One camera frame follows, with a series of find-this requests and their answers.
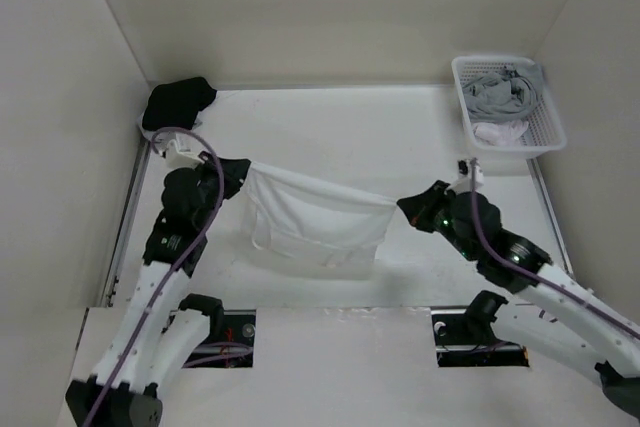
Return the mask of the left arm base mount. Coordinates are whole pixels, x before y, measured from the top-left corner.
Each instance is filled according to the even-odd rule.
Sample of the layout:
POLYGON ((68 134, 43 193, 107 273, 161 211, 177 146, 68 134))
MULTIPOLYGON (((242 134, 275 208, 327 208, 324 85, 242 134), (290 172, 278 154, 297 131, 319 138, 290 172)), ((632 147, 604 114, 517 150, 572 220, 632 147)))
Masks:
POLYGON ((253 366, 257 313, 225 311, 211 333, 189 355, 185 368, 234 369, 253 366))

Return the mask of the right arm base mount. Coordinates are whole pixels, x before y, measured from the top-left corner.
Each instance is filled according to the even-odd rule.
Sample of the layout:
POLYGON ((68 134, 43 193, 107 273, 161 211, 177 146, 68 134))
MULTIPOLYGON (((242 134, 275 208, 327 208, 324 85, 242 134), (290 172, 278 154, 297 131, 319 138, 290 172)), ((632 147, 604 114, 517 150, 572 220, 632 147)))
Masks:
POLYGON ((466 307, 431 310, 436 361, 441 368, 529 367, 525 347, 497 338, 492 324, 508 301, 481 291, 466 307))

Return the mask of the pale pink tank top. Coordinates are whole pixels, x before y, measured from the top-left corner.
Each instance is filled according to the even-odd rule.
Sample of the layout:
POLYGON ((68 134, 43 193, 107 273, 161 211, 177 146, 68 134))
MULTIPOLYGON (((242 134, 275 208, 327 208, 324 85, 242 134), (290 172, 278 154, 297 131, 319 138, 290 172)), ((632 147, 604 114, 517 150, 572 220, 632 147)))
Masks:
POLYGON ((518 145, 528 128, 529 122, 523 120, 499 124, 479 122, 472 125, 473 133, 479 141, 497 147, 518 145))

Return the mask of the grey tank top in basket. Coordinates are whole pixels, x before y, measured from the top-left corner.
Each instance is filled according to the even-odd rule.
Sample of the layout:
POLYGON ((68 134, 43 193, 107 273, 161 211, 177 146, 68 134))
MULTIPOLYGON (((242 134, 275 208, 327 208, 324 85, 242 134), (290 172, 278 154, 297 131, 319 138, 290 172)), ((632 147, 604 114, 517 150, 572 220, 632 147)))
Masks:
POLYGON ((517 64, 470 80, 462 86, 462 93, 471 121, 499 124, 529 116, 543 88, 540 65, 517 64))

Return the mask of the white plastic laundry basket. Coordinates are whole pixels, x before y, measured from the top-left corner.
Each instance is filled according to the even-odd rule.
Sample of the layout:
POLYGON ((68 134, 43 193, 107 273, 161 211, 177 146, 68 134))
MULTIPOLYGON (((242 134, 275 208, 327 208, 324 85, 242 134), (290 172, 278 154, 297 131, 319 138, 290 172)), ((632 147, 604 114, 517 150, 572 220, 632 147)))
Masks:
POLYGON ((511 55, 468 55, 454 58, 451 69, 472 155, 529 160, 566 147, 540 64, 511 55))

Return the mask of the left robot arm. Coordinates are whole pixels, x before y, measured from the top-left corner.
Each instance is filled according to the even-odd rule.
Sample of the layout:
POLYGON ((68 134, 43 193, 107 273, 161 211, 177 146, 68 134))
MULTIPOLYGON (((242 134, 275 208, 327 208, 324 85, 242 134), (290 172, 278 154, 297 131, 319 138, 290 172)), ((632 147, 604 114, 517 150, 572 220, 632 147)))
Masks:
POLYGON ((250 165, 203 152, 166 175, 162 208, 118 331, 88 378, 72 380, 66 391, 76 425, 159 425, 169 383, 199 344, 221 340, 221 301, 187 287, 213 218, 240 191, 250 165))

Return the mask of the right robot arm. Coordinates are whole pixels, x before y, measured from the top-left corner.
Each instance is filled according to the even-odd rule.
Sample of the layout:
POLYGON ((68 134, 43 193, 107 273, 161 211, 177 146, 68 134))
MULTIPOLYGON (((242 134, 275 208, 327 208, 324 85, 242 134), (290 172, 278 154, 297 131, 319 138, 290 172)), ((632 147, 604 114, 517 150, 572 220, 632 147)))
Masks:
POLYGON ((499 208, 475 189, 457 193, 438 181, 397 202, 418 231, 438 233, 492 285, 535 305, 517 312, 503 296, 483 291, 469 305, 464 331, 524 345, 573 369, 605 398, 639 415, 639 326, 582 287, 532 241, 502 225, 499 208))

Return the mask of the folded grey tank top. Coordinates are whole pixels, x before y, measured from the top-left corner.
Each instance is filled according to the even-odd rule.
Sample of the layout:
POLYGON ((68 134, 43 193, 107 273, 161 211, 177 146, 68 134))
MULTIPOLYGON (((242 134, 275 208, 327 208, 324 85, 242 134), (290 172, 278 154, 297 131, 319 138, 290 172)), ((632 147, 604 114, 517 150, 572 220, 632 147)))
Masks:
MULTIPOLYGON (((137 124, 137 126, 138 126, 138 128, 139 128, 139 130, 140 130, 140 132, 141 132, 141 135, 142 135, 146 140, 148 140, 149 142, 151 142, 151 141, 152 141, 152 137, 155 135, 155 132, 154 132, 154 131, 147 130, 147 129, 145 129, 145 128, 143 127, 143 125, 142 125, 143 117, 144 117, 144 115, 143 115, 143 114, 141 114, 141 115, 137 118, 137 120, 136 120, 136 124, 137 124)), ((195 129, 199 128, 201 125, 202 125, 202 120, 200 119, 200 117, 199 117, 199 116, 197 116, 197 117, 196 117, 196 119, 195 119, 195 122, 194 122, 193 126, 191 127, 191 129, 192 129, 192 130, 195 130, 195 129)), ((166 143, 170 138, 172 138, 173 136, 174 136, 174 134, 173 134, 173 133, 167 133, 167 132, 160 133, 160 134, 156 137, 155 142, 156 142, 156 143, 160 143, 160 144, 164 144, 164 143, 166 143)))

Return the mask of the folded black tank top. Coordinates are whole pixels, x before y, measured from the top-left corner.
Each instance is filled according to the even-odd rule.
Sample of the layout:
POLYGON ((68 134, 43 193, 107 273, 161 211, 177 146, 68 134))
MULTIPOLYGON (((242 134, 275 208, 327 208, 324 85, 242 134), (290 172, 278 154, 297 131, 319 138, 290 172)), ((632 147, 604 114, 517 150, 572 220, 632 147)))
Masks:
POLYGON ((216 99, 217 90, 204 77, 156 86, 141 117, 141 128, 155 132, 165 127, 191 130, 199 114, 216 99))

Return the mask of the white tank top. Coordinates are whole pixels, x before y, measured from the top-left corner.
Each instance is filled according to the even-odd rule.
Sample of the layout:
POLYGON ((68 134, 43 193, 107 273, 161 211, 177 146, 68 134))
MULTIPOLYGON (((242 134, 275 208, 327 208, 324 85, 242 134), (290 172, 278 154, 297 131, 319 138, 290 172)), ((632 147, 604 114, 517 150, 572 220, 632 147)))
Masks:
POLYGON ((379 194, 253 162, 242 232, 296 276, 365 280, 396 211, 379 194))

